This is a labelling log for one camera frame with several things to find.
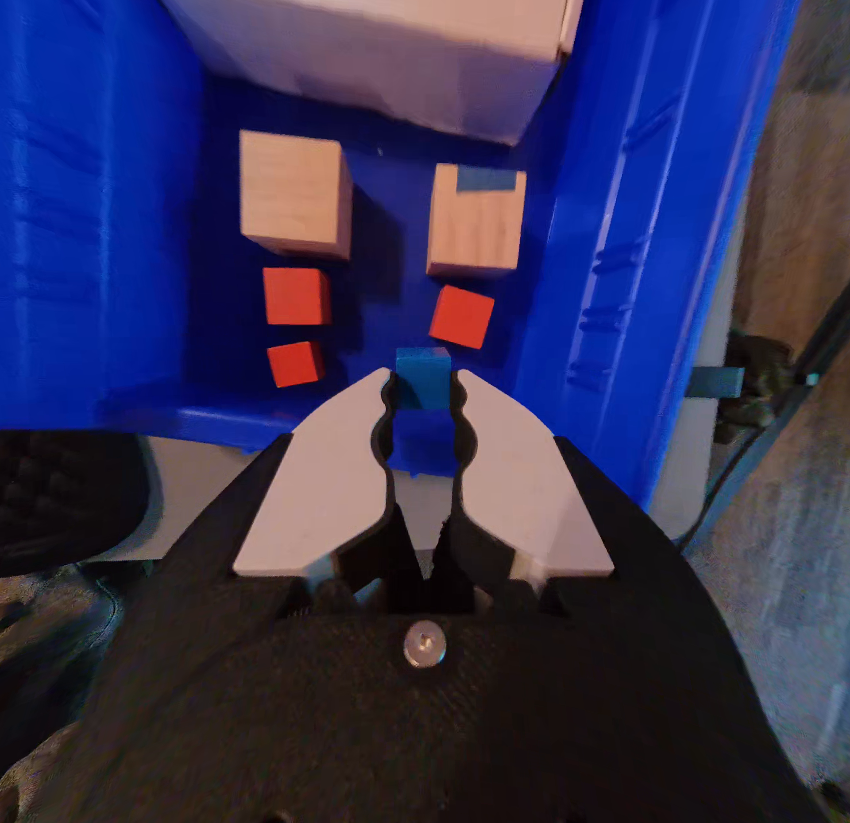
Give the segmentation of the blue cube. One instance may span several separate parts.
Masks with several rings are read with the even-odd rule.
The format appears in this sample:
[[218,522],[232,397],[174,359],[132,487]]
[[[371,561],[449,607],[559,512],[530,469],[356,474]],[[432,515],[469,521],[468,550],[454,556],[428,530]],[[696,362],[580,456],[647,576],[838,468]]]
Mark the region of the blue cube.
[[450,406],[452,358],[444,347],[398,348],[398,409],[442,411]]

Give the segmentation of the wooden block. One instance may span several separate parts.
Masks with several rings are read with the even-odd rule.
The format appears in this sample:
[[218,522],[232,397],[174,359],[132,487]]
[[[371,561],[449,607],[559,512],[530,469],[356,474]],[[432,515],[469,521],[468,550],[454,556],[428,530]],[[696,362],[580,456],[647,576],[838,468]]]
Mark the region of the wooden block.
[[513,169],[436,165],[426,273],[503,276],[517,269],[527,174]]
[[348,262],[354,184],[334,140],[241,130],[240,233],[279,255]]

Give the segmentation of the white cardboard box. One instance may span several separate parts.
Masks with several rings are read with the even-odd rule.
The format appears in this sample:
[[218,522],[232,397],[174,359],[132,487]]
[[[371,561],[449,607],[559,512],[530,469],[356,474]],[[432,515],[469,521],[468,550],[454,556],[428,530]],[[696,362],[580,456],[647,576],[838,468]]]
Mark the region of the white cardboard box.
[[161,0],[213,73],[515,146],[583,0]]

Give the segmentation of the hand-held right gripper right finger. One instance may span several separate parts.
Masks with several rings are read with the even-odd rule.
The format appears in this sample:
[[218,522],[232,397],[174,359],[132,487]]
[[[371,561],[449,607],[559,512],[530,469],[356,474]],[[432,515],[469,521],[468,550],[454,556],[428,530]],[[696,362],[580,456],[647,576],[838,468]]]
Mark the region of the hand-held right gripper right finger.
[[452,552],[474,583],[608,577],[603,544],[552,431],[469,370],[454,373]]

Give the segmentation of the grey desk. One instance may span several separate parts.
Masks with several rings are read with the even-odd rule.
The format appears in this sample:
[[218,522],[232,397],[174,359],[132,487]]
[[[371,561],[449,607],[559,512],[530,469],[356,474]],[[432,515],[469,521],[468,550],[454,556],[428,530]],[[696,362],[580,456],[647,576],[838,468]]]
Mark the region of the grey desk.
[[[722,249],[720,273],[706,324],[695,353],[690,380],[714,386],[723,375],[732,321],[738,259],[746,219],[747,197],[738,201],[728,243]],[[712,458],[718,399],[686,397],[676,416],[661,475],[649,504],[649,515],[668,538],[683,537],[703,509]],[[143,438],[151,479],[151,499],[136,531],[96,561],[158,560],[200,512],[252,461],[237,449],[188,441]],[[420,560],[434,549],[443,520],[449,515],[452,479],[393,471],[396,496]]]

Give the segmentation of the black wrist rest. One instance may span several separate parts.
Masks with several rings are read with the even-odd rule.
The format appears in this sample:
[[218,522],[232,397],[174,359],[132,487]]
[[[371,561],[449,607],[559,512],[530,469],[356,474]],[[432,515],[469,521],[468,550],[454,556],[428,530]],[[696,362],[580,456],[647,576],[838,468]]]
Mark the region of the black wrist rest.
[[151,498],[135,435],[3,430],[1,576],[79,563],[127,539]]

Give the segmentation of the blue plastic bin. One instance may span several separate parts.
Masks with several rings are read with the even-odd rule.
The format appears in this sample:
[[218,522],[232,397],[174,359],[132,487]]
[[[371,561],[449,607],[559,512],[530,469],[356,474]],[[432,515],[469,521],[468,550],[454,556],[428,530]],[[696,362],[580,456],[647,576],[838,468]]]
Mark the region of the blue plastic bin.
[[[2,428],[260,450],[398,348],[430,344],[441,162],[525,171],[516,271],[451,349],[653,496],[800,0],[586,0],[514,148],[214,77],[160,0],[1,0]],[[330,328],[270,326],[239,231],[241,129],[337,140],[350,264]],[[317,341],[279,389],[267,349]]]

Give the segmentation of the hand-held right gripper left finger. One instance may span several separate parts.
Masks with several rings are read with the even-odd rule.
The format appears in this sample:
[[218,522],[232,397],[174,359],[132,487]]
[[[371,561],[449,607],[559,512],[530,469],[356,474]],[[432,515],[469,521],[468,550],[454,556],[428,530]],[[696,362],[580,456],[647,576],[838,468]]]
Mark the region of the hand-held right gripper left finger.
[[331,555],[378,524],[388,508],[388,473],[373,434],[387,413],[379,368],[299,424],[254,517],[233,571],[302,576],[332,571]]

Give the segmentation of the small red cube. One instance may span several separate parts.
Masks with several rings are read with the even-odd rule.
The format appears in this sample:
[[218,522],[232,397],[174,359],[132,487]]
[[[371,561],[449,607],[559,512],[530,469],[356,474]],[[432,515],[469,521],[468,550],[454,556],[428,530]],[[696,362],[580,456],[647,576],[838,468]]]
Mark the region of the small red cube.
[[274,385],[279,389],[320,382],[325,377],[324,356],[317,341],[274,346],[267,349],[267,356]]

